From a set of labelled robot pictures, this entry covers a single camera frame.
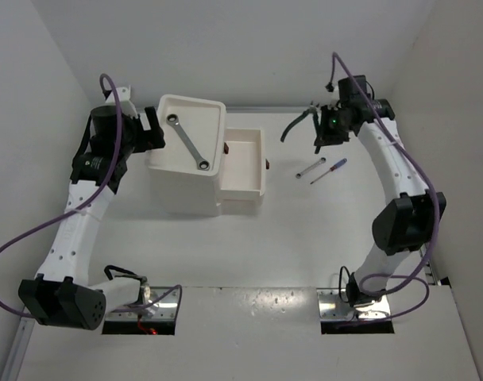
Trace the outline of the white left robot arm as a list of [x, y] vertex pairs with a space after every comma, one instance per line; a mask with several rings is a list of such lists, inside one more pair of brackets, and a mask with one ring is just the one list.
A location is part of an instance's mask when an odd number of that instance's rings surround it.
[[67, 206], [48, 255], [18, 288], [41, 325], [95, 330], [109, 314], [149, 316], [164, 298], [180, 295], [178, 286], [153, 294], [144, 276], [113, 265], [105, 282], [89, 281], [100, 223], [132, 155], [145, 155], [152, 192], [170, 214], [217, 217], [234, 207], [247, 214], [265, 196], [265, 134], [227, 127], [221, 102], [167, 94], [138, 111], [129, 87], [104, 98], [72, 161]]

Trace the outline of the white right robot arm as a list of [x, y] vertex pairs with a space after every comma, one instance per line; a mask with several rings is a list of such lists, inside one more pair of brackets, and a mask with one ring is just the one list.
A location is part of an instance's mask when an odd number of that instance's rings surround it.
[[411, 253], [433, 247], [446, 198], [405, 150], [392, 107], [367, 91], [365, 76], [327, 89], [337, 91], [338, 100], [322, 106], [314, 119], [315, 148], [340, 145], [354, 135], [376, 168], [386, 202], [372, 223], [373, 246], [346, 284], [347, 302], [356, 306], [402, 289], [388, 288], [388, 280]]

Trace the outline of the white drawer organizer cabinet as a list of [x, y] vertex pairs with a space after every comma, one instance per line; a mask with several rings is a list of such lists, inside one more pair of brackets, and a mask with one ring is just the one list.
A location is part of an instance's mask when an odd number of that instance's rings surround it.
[[[161, 208], [170, 214], [217, 217], [224, 155], [226, 107], [221, 102], [166, 94], [156, 110], [164, 130], [165, 147], [146, 156], [150, 189]], [[210, 169], [200, 171], [175, 130], [166, 122], [177, 114], [180, 124]]]

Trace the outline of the large silver ratchet wrench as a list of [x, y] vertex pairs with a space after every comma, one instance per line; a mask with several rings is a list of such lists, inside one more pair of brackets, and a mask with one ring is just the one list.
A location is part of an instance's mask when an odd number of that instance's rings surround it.
[[180, 119], [177, 114], [169, 114], [166, 117], [166, 122], [171, 126], [179, 138], [184, 143], [187, 150], [191, 153], [191, 156], [196, 162], [196, 167], [200, 171], [208, 171], [210, 169], [210, 163], [206, 160], [198, 151], [197, 147], [192, 142], [191, 138], [185, 132], [184, 128], [180, 124]]

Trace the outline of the green handled pliers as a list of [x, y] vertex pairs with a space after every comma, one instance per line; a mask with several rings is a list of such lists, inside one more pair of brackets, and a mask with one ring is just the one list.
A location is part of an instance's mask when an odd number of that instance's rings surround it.
[[296, 119], [294, 119], [288, 126], [284, 129], [282, 132], [282, 135], [280, 137], [280, 141], [282, 143], [285, 142], [285, 139], [287, 135], [291, 132], [292, 129], [294, 129], [299, 123], [305, 120], [305, 118], [309, 115], [312, 116], [312, 121], [313, 125], [315, 128], [315, 134], [317, 137], [321, 137], [323, 130], [320, 125], [320, 120], [319, 120], [319, 111], [320, 111], [320, 104], [314, 104], [313, 102], [299, 115]]

